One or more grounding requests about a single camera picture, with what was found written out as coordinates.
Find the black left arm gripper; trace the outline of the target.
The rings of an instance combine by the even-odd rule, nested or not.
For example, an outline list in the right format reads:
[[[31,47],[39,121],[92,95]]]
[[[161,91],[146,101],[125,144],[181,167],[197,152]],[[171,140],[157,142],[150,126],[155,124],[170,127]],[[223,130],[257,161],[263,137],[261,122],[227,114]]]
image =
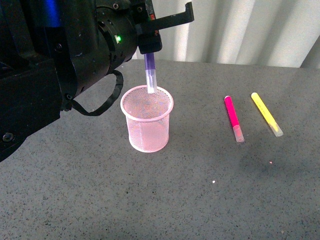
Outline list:
[[[151,0],[98,0],[96,17],[109,49],[109,74],[129,61],[137,49],[142,55],[162,50],[161,35],[149,33],[195,20],[191,1],[184,12],[156,19]]]

